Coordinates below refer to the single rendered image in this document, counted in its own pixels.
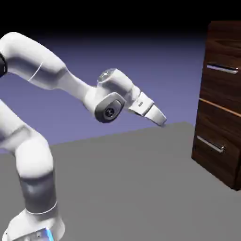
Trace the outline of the dark wood drawer front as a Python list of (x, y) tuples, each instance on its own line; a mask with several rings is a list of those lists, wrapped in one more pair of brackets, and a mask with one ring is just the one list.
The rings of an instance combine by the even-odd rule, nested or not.
[[(237, 74), (207, 64), (239, 68)], [(200, 98), (241, 114), (241, 21), (212, 21), (208, 27)]]
[[(224, 145), (225, 150), (218, 153), (198, 140), (197, 136)], [(200, 100), (192, 159), (226, 186), (241, 190), (241, 117)]]

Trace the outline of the dark wood cabinet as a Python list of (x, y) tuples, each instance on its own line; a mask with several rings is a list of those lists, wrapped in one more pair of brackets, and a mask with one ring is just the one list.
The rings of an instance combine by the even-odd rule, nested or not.
[(192, 159), (241, 190), (241, 20), (209, 24)]

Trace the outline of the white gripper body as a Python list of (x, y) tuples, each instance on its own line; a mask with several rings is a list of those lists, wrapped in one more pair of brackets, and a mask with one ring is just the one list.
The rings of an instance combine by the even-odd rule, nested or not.
[(167, 120), (166, 116), (156, 105), (153, 105), (149, 109), (149, 111), (145, 114), (145, 117), (158, 126), (163, 126)]

